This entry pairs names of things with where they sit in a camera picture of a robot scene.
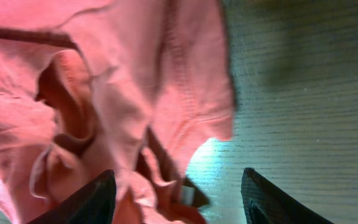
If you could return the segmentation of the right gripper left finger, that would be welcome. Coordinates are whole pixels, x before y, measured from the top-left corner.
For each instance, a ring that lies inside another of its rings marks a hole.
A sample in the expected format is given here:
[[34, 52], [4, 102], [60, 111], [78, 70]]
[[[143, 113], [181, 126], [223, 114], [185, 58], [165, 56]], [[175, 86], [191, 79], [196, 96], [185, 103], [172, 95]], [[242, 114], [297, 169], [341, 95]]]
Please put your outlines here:
[[111, 224], [115, 206], [115, 176], [106, 170], [29, 224]]

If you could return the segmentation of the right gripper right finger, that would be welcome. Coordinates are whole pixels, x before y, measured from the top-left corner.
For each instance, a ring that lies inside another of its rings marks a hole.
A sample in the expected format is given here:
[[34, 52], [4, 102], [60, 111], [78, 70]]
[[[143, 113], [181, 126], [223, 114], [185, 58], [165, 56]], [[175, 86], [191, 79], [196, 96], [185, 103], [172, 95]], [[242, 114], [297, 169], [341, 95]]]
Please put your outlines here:
[[247, 224], [333, 224], [246, 167], [241, 182]]

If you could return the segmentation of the red printed t-shirt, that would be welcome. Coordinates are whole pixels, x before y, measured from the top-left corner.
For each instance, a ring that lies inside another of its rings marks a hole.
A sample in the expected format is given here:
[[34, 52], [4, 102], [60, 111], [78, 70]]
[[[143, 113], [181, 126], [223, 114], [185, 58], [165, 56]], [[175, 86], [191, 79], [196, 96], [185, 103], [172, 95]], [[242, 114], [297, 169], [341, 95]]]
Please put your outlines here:
[[102, 172], [111, 223], [204, 223], [195, 151], [232, 137], [216, 0], [0, 1], [0, 211], [28, 223]]

